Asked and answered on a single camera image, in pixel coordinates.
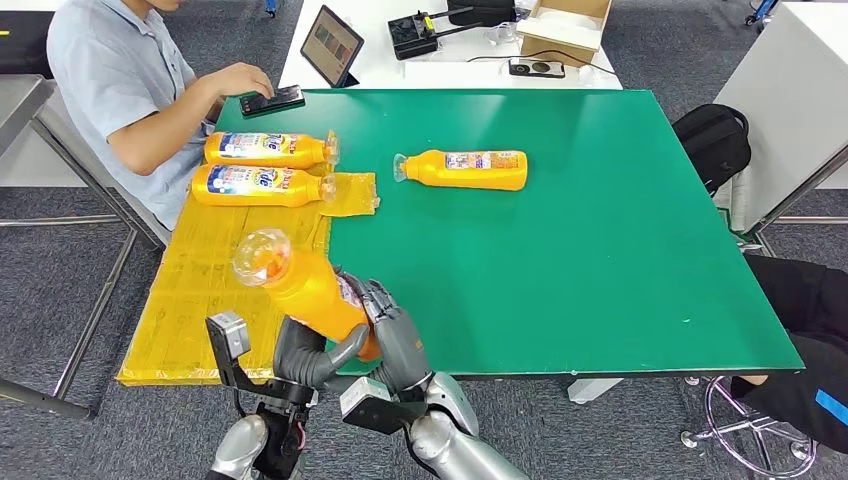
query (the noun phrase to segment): blue shirt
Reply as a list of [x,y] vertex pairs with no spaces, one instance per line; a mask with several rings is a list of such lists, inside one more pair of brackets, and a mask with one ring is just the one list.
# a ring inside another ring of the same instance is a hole
[[173,230],[206,128],[148,176],[115,156],[106,138],[174,103],[194,78],[162,17],[142,21],[121,0],[69,0],[47,36],[47,56],[71,120],[115,180]]

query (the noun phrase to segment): smartphone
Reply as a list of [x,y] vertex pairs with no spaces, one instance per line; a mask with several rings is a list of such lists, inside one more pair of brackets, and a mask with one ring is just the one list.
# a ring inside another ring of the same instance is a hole
[[239,99],[239,104],[241,105],[242,116],[254,117],[256,115],[306,105],[306,100],[303,99],[303,92],[300,91],[300,85],[292,85],[291,87],[278,89],[271,98],[265,98],[258,93],[245,95]]

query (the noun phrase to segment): tablet screen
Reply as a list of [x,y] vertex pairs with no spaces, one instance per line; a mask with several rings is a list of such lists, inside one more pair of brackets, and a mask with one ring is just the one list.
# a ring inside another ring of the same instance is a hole
[[300,51],[330,85],[340,86],[361,47],[362,37],[325,5],[318,12]]

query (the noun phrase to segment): black router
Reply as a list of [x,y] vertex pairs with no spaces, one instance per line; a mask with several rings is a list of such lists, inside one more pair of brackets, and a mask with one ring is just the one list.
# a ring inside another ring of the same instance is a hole
[[472,10],[474,10],[474,7],[465,7],[435,15],[430,15],[427,12],[419,10],[415,15],[390,20],[389,33],[392,35],[392,46],[395,50],[395,57],[398,60],[406,60],[407,58],[417,57],[425,53],[435,52],[439,48],[439,37],[483,25],[483,22],[477,22],[452,28],[444,32],[436,32],[436,29],[433,28],[433,21],[431,20],[433,18],[466,13]]

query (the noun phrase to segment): floor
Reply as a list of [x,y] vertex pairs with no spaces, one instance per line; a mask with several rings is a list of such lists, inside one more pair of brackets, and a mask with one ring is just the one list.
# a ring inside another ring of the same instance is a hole
[[[194,0],[166,16],[198,73],[233,61],[279,78],[299,2],[276,19],[261,2]],[[755,39],[746,0],[616,0],[604,46],[627,88],[655,92],[669,118],[709,102]],[[0,218],[104,213],[84,189],[0,189]],[[816,192],[798,213],[848,215],[848,194]],[[0,229],[0,374],[49,389],[125,235],[120,225]],[[848,269],[848,226],[773,226],[782,257]],[[201,478],[236,420],[221,387],[126,388],[111,378],[130,342],[160,254],[138,244],[70,398],[100,405],[93,421],[65,420],[0,401],[0,479]],[[703,385],[633,379],[578,406],[568,379],[463,382],[482,436],[539,479],[750,478],[711,446],[678,434],[703,425]],[[333,398],[309,423],[307,478],[424,479],[398,436],[338,421]],[[740,440],[742,448],[751,448]],[[848,458],[823,452],[806,478],[844,479]]]

